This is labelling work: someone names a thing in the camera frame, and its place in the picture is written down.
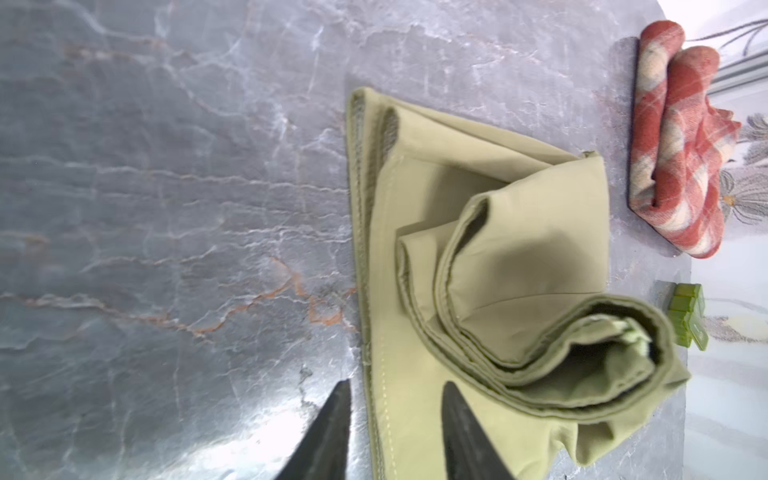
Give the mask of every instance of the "rolled fabric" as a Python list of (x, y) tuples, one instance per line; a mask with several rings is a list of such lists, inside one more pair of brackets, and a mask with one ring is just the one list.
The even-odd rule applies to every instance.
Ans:
[(347, 151), (377, 478), (444, 478), (455, 382), (510, 472), (594, 462), (688, 379), (667, 317), (602, 293), (603, 161), (353, 93)]
[(668, 20), (640, 36), (629, 205), (674, 246), (708, 258), (723, 241), (720, 169), (741, 124), (707, 97), (720, 55), (703, 46), (681, 51), (684, 42), (683, 28)]

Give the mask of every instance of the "marble surface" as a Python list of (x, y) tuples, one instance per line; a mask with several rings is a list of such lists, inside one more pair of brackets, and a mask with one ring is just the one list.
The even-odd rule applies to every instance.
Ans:
[[(625, 202), (655, 2), (0, 0), (0, 478), (272, 478), (339, 379), (370, 478), (344, 104), (371, 85), (611, 179), (609, 290), (690, 261)], [(589, 468), (680, 478), (684, 394)]]

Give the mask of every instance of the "folded cloth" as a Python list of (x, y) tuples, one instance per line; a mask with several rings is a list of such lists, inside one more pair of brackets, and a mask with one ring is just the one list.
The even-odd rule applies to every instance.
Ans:
[(720, 56), (680, 51), (683, 28), (654, 22), (640, 36), (630, 157), (629, 205), (683, 252), (713, 256), (723, 239), (720, 168), (741, 124), (706, 95)]
[(362, 89), (347, 151), (376, 478), (445, 478), (455, 382), (510, 471), (594, 462), (688, 373), (606, 283), (603, 160)]

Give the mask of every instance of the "red checkered cloth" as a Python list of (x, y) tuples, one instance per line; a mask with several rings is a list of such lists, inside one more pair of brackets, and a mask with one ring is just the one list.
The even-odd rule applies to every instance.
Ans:
[(681, 51), (684, 41), (683, 28), (666, 20), (640, 37), (629, 205), (680, 250), (708, 258), (723, 239), (720, 168), (741, 124), (706, 95), (720, 56), (709, 47)]

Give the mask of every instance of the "gray marble countertop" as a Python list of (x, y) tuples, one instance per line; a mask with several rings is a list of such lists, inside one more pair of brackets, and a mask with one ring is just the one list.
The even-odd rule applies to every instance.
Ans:
[[(1, 0), (0, 478), (272, 478), (339, 379), (369, 478), (344, 105), (600, 151), (609, 290), (690, 261), (626, 207), (650, 0)], [(684, 394), (589, 468), (681, 478)]]

